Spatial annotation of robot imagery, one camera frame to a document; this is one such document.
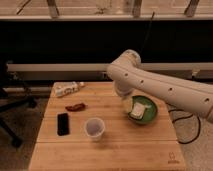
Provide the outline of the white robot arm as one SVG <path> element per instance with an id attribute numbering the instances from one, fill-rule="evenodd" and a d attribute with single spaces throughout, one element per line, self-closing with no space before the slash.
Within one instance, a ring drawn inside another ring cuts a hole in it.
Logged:
<path id="1" fill-rule="evenodd" d="M 107 66 L 118 96 L 137 89 L 213 123 L 213 85 L 148 72 L 140 64 L 140 55 L 128 49 Z"/>

